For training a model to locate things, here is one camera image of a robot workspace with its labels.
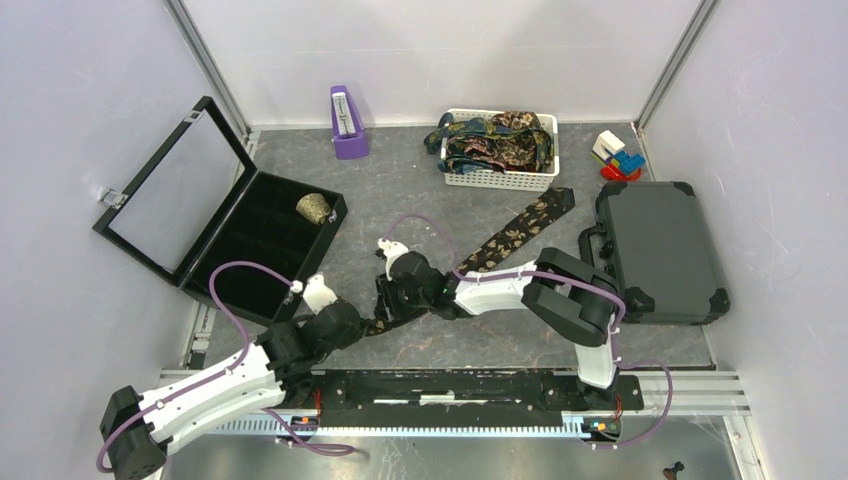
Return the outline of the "black gold floral tie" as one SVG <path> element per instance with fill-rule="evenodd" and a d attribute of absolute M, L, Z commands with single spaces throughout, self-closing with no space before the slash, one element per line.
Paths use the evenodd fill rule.
<path fill-rule="evenodd" d="M 459 283 L 460 276 L 493 273 L 496 266 L 569 213 L 575 205 L 572 189 L 552 187 L 546 190 L 446 274 L 453 275 Z M 468 313 L 462 313 L 458 307 L 458 318 L 469 316 Z M 384 325 L 374 314 L 374 318 L 369 321 L 366 335 L 378 336 L 400 326 L 402 325 Z"/>

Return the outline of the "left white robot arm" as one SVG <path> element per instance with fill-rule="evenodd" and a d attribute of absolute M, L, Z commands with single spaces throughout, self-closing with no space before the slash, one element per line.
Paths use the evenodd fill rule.
<path fill-rule="evenodd" d="M 142 479 L 202 434 L 244 414 L 306 405 L 313 366 L 364 337 L 366 320 L 337 300 L 299 322 L 275 324 L 229 360 L 159 389 L 112 393 L 96 466 L 117 479 Z"/>

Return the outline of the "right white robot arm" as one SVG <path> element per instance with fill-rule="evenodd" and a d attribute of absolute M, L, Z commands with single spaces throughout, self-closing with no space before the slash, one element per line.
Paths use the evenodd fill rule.
<path fill-rule="evenodd" d="M 529 311 L 574 345 L 585 405 L 602 408 L 617 396 L 613 336 L 626 307 L 613 279 L 593 265 L 552 247 L 519 267 L 465 274 L 442 273 L 399 242 L 379 242 L 376 255 L 385 263 L 377 278 L 378 332 L 425 314 L 457 320 Z"/>

